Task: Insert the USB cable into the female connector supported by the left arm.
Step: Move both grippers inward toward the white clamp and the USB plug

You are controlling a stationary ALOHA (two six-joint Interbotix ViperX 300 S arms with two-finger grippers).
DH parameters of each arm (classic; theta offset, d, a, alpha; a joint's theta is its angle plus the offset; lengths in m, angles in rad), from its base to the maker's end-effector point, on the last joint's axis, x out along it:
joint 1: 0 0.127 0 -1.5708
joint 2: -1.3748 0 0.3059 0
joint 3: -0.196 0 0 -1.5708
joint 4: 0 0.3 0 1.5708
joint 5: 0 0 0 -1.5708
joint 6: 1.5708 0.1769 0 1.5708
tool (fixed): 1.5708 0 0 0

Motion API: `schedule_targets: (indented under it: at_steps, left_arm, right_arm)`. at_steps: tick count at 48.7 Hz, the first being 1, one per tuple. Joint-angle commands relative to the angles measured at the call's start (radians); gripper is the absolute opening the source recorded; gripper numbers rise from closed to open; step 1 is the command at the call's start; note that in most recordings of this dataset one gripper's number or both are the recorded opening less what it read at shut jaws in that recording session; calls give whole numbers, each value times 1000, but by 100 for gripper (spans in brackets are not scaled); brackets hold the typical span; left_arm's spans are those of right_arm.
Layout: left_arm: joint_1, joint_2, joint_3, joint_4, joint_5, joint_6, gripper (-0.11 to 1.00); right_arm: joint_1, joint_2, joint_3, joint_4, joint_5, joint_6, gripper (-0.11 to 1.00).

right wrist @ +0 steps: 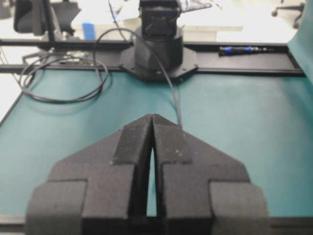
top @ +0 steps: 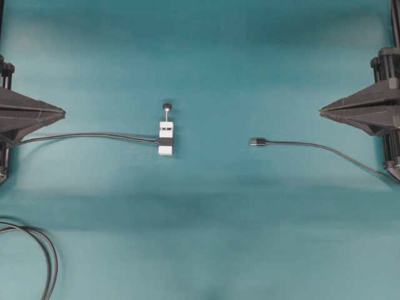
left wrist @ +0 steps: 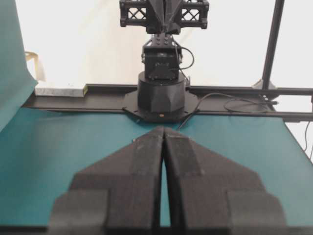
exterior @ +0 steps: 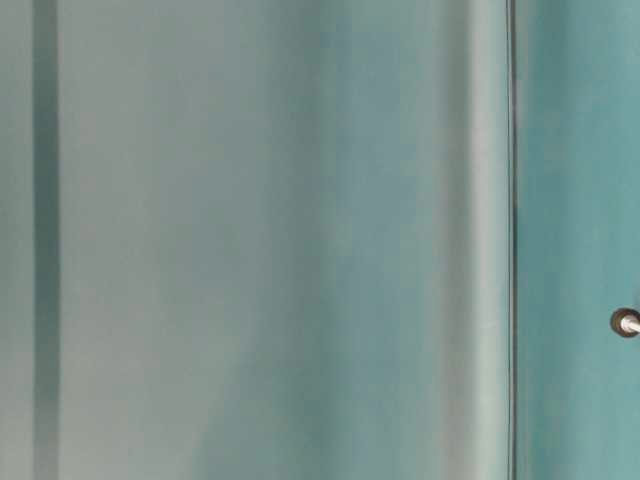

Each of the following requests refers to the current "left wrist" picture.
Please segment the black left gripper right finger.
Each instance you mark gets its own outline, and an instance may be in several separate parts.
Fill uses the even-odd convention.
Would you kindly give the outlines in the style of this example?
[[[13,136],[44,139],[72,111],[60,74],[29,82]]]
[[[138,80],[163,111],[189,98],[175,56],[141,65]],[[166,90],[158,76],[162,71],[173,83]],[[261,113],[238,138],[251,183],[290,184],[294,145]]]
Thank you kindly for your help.
[[[170,128],[164,140],[174,234],[286,234],[281,203],[257,172]]]

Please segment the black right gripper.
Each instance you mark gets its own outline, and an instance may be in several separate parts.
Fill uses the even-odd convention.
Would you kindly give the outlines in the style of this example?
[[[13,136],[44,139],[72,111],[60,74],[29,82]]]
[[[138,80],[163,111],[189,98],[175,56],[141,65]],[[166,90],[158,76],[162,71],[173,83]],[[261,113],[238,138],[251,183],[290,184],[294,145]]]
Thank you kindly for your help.
[[[206,0],[121,0],[120,25],[142,26],[148,34],[180,34],[185,27],[206,29]]]

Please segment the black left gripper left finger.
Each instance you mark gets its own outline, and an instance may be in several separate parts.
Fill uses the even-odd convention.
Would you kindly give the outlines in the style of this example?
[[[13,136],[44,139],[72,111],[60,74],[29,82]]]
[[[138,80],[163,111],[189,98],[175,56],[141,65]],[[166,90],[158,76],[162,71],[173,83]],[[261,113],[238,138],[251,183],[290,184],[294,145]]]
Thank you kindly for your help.
[[[159,226],[163,128],[74,174],[53,205],[51,235],[151,235]]]

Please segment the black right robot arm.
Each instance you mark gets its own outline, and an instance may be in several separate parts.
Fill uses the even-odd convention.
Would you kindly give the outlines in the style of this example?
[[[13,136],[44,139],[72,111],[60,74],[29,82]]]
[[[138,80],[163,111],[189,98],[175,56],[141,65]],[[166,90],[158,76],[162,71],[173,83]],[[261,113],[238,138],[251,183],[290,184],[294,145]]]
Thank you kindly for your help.
[[[143,26],[151,35],[142,47],[144,71],[137,89],[124,97],[123,110],[147,122],[178,122],[190,115],[197,97],[186,89],[180,67],[182,46],[174,35],[184,27],[206,29],[206,0],[121,0],[120,25]]]

